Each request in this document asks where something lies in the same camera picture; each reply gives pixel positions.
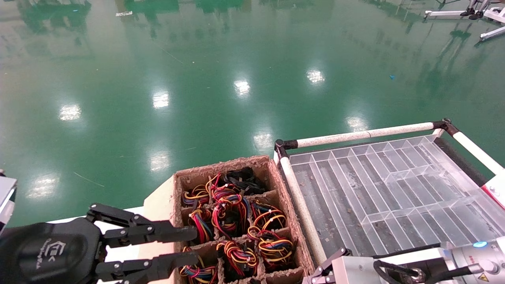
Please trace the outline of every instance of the black wire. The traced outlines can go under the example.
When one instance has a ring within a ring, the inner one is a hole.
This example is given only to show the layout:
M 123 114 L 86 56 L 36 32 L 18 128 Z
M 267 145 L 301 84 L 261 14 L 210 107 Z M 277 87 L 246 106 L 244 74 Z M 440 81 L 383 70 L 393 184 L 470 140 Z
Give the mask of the black wire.
M 382 279 L 384 279 L 386 282 L 388 282 L 389 284 L 402 284 L 402 283 L 396 281 L 393 277 L 389 276 L 389 274 L 387 274 L 385 271 L 383 271 L 381 269 L 381 267 L 384 267 L 386 269 L 391 269 L 391 270 L 393 270 L 395 272 L 398 272 L 400 274 L 406 274 L 408 276 L 414 276 L 414 277 L 419 276 L 419 274 L 416 271 L 412 270 L 412 269 L 401 267 L 401 266 L 398 266 L 398 265 L 395 265 L 395 264 L 392 264 L 392 263 L 383 262 L 383 261 L 380 261 L 380 260 L 374 261 L 375 272 L 377 272 L 377 274 Z
M 245 167 L 237 171 L 229 171 L 223 177 L 226 183 L 231 183 L 237 188 L 244 190 L 244 195 L 256 195 L 265 193 L 265 184 L 254 175 L 253 169 Z
M 463 276 L 463 275 L 470 275 L 473 274 L 468 266 L 457 268 L 454 270 L 449 270 L 449 271 L 444 271 L 439 274 L 436 274 L 429 278 L 425 284 L 435 284 L 437 282 L 443 281 L 443 280 L 449 280 L 452 279 L 453 277 L 458 277 L 458 276 Z
M 372 257 L 374 259 L 386 258 L 386 257 L 390 257 L 390 256 L 395 256 L 395 255 L 400 255 L 400 254 L 406 254 L 406 253 L 412 253 L 412 252 L 417 252 L 417 251 L 423 251 L 423 250 L 428 250 L 428 249 L 433 249 L 433 248 L 440 248 L 440 243 L 432 244 L 432 245 L 426 245 L 426 246 L 412 248 L 412 249 L 407 249 L 407 250 L 403 250 L 403 251 L 399 251 L 399 252 L 394 252 L 394 253 L 390 253 L 390 254 L 374 255 Z

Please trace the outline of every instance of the clear plastic divider tray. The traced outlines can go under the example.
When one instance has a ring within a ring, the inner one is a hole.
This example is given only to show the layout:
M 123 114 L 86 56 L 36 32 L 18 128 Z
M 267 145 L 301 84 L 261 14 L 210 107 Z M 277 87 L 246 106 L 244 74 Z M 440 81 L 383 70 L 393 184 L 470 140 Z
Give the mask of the clear plastic divider tray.
M 433 141 L 421 136 L 292 155 L 327 256 L 456 246 L 505 235 L 505 214 Z

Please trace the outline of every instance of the black shoe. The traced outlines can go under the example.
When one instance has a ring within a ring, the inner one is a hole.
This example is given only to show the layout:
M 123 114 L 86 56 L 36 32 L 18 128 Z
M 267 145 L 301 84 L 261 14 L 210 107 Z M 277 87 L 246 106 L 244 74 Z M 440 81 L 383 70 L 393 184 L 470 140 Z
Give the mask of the black shoe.
M 475 10 L 473 8 L 469 8 L 466 11 L 464 11 L 463 13 L 461 13 L 460 16 L 466 17 L 466 16 L 473 15 L 473 14 L 475 14 Z
M 469 16 L 468 18 L 469 18 L 470 20 L 477 20 L 477 19 L 480 19 L 480 18 L 482 18 L 482 17 L 484 17 L 484 12 L 478 11 L 478 12 L 476 12 L 475 14 L 473 14 L 473 15 Z

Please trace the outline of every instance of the green epoxy floor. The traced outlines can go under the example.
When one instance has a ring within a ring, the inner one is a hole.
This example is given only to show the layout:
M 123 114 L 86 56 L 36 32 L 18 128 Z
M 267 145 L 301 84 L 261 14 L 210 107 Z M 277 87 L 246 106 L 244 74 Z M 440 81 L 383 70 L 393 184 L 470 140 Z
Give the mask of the green epoxy floor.
M 505 164 L 505 38 L 423 22 L 436 1 L 61 3 L 0 2 L 11 226 L 141 206 L 175 171 L 271 155 L 277 138 L 442 117 Z

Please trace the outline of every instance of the white pipe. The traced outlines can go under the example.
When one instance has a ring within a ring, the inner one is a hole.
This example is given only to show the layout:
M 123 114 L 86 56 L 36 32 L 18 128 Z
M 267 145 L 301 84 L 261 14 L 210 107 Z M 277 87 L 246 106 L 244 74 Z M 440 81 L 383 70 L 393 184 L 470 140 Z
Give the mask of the white pipe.
M 279 166 L 279 154 L 274 150 L 274 162 L 276 166 Z
M 441 136 L 442 136 L 442 134 L 443 134 L 443 131 L 444 131 L 444 130 L 443 130 L 442 128 L 437 128 L 437 129 L 435 129 L 435 130 L 433 131 L 432 135 L 435 135 L 435 136 L 437 136 L 437 137 L 441 137 Z
M 499 174 L 503 171 L 503 167 L 500 166 L 493 158 L 491 158 L 486 152 L 484 152 L 479 146 L 473 143 L 466 135 L 461 132 L 457 132 L 452 136 L 456 141 L 458 141 L 468 152 L 477 158 L 484 166 L 491 170 L 494 174 Z
M 432 122 L 299 139 L 298 148 L 433 129 Z
M 296 180 L 296 176 L 294 175 L 293 168 L 291 167 L 291 163 L 289 162 L 289 158 L 282 157 L 280 159 L 280 162 L 282 170 L 286 175 L 286 180 L 289 185 L 289 189 L 291 190 L 291 195 L 293 196 L 294 204 L 298 209 L 298 217 L 302 222 L 302 225 L 307 234 L 306 238 L 308 239 L 309 244 L 312 248 L 312 252 L 314 253 L 316 264 L 320 265 L 327 259 L 327 257 L 326 254 L 324 253 L 321 241 L 319 240 L 319 235 L 317 234 L 314 222 L 312 222 L 310 211 L 307 208 L 307 204 L 305 203 L 303 195 L 301 194 L 301 189 L 300 186 L 298 185 L 298 181 Z

